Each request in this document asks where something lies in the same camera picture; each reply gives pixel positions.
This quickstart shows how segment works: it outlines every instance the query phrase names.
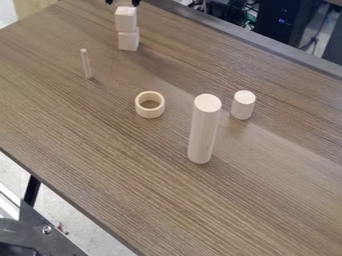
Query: wooden table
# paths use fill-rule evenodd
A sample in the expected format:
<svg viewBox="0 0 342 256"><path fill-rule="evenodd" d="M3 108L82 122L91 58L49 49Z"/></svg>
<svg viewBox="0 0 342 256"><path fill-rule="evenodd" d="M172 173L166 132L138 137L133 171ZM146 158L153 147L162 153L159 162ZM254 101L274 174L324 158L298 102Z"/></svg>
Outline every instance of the wooden table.
<svg viewBox="0 0 342 256"><path fill-rule="evenodd" d="M139 17L133 53L90 0L0 31L0 147L138 254L341 255L341 78L146 3ZM258 97L246 122L228 113L239 89ZM135 114L144 90L164 94L161 118ZM196 165L205 92L224 110L212 160Z"/></svg>
<svg viewBox="0 0 342 256"><path fill-rule="evenodd" d="M338 6L342 6L342 0L325 0L328 3L332 3Z"/></svg>

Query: floor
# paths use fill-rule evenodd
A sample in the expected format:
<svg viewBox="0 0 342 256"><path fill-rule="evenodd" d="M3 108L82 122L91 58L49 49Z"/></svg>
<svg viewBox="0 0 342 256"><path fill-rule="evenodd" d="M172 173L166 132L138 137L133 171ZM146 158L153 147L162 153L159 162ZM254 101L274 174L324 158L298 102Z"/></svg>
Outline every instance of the floor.
<svg viewBox="0 0 342 256"><path fill-rule="evenodd" d="M0 29L56 1L58 0L0 0ZM175 1L188 4L191 0ZM322 13L319 13L317 19L310 24L307 29L308 34L310 34L310 30L317 29L319 20L322 18L319 15L322 16ZM319 35L320 40L314 52L316 56L322 56L337 18L337 13L332 13L328 17L328 21ZM25 170L0 153L0 183L22 197L28 179L29 174ZM42 186L40 190L36 209L55 226L63 229L65 234L89 255L135 255L45 186Z"/></svg>

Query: cable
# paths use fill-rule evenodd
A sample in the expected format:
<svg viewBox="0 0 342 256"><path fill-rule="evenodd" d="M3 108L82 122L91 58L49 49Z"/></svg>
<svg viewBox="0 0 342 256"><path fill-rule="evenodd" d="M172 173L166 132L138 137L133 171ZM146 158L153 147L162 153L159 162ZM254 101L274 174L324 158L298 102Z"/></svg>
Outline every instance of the cable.
<svg viewBox="0 0 342 256"><path fill-rule="evenodd" d="M315 40L315 42L314 42L314 47L313 47L312 52L311 52L312 55L315 55L316 47L317 47L318 41L319 41L319 39L316 38L316 40Z"/></svg>
<svg viewBox="0 0 342 256"><path fill-rule="evenodd" d="M318 35L321 33L322 29L323 29L323 26L325 24L325 22L327 21L328 19L328 16L331 12L331 9L330 9L330 4L328 3L328 10L326 12L326 14L324 15L324 18L322 20L322 23L320 25L320 27L318 28L317 32L315 33L314 36L311 37L311 39L309 40L309 42L307 42L306 44L304 44L303 46L299 47L300 50L303 50L303 51L306 51L307 49L309 49L309 47L316 41L318 40Z"/></svg>

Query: stacked wooden blocks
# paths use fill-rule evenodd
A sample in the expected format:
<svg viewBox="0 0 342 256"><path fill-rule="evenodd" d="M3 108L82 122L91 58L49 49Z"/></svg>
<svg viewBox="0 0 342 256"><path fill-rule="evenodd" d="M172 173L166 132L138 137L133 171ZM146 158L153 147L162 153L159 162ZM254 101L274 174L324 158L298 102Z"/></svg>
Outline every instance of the stacked wooden blocks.
<svg viewBox="0 0 342 256"><path fill-rule="evenodd" d="M119 33L119 49L136 51L139 46L137 8L118 6L115 12L115 26Z"/></svg>

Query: black metal frame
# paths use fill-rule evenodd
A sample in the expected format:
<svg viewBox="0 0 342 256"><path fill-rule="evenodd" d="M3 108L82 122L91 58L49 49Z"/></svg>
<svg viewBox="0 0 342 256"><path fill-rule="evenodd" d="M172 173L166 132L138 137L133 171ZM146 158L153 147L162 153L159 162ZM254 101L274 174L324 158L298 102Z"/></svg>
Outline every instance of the black metal frame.
<svg viewBox="0 0 342 256"><path fill-rule="evenodd" d="M31 207L36 203L40 184L40 181L31 175L24 195L24 201Z"/></svg>

